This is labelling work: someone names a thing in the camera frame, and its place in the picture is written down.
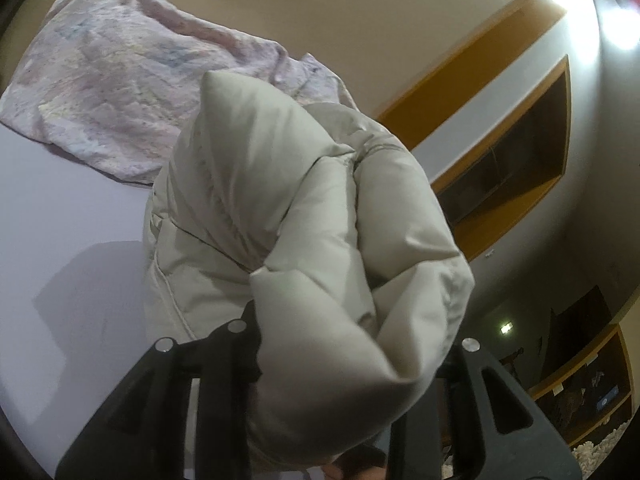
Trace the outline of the person's left hand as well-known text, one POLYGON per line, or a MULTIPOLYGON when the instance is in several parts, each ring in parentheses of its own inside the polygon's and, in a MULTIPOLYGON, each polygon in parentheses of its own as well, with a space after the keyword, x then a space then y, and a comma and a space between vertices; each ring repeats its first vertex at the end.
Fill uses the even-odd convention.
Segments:
POLYGON ((383 451, 373 445, 360 444, 320 469, 324 478, 331 480, 384 480, 386 462, 383 451))

